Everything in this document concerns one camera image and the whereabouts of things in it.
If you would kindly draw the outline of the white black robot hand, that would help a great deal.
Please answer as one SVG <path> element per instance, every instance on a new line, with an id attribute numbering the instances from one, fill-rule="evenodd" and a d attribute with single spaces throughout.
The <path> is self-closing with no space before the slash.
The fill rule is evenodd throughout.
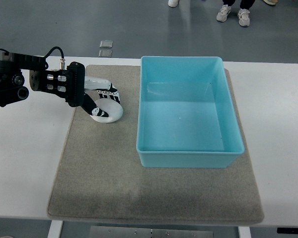
<path id="1" fill-rule="evenodd" d="M 120 95 L 117 88 L 107 79 L 86 76 L 84 80 L 85 91 L 95 91 L 99 99 L 108 98 L 120 103 Z M 90 116 L 92 111 L 97 108 L 94 100 L 87 94 L 84 94 L 84 101 L 81 106 Z"/>

